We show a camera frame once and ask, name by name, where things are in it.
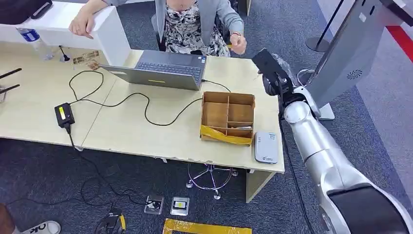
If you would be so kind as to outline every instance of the yellow floor tape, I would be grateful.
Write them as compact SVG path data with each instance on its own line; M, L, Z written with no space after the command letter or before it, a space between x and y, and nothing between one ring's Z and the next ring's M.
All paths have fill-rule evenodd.
M252 234L250 228L234 228L208 224L190 223L167 218L162 234L172 234L173 231L192 234Z

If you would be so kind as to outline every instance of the power adapter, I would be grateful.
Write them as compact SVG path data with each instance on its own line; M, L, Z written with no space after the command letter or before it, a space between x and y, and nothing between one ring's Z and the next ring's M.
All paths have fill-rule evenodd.
M75 123L75 117L73 116L70 104L66 102L64 104L56 106L55 113L59 127L65 128L67 131L70 131L70 125Z

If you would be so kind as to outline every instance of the gray cardigan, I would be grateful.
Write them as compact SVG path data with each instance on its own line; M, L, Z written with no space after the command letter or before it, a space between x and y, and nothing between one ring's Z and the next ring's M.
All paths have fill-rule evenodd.
M126 0L104 0L108 5L118 6ZM244 34L244 22L232 9L229 0L198 0L201 16L201 37L205 45L211 40L214 28L215 16L229 29L230 33L239 32ZM157 31L162 40L165 28L166 0L155 0L156 14L152 17L153 29Z

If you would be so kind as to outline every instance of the white desk partition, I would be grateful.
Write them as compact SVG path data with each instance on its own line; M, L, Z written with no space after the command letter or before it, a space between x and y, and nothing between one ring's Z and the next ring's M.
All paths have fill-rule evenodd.
M116 7L109 6L95 14L91 32L94 39L80 37L69 31L69 25L84 4L54 1L40 19L28 19L22 24L0 24L0 41L26 43L16 28L35 29L50 46L102 50L109 65L122 66L130 53Z

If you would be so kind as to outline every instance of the yellow tape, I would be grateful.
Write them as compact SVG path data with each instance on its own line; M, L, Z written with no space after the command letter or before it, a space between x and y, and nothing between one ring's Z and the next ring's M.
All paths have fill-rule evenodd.
M125 217L123 215L121 215L119 217L120 219L120 226L122 227L123 230L126 230L126 222L125 222Z
M252 139L239 136L225 136L225 134L221 133L220 131L217 131L205 125L201 125L201 134L217 140L238 145L250 145L252 143Z
M173 231L192 234L252 234L250 228L234 228L209 224L190 223L167 218L162 234L172 234Z

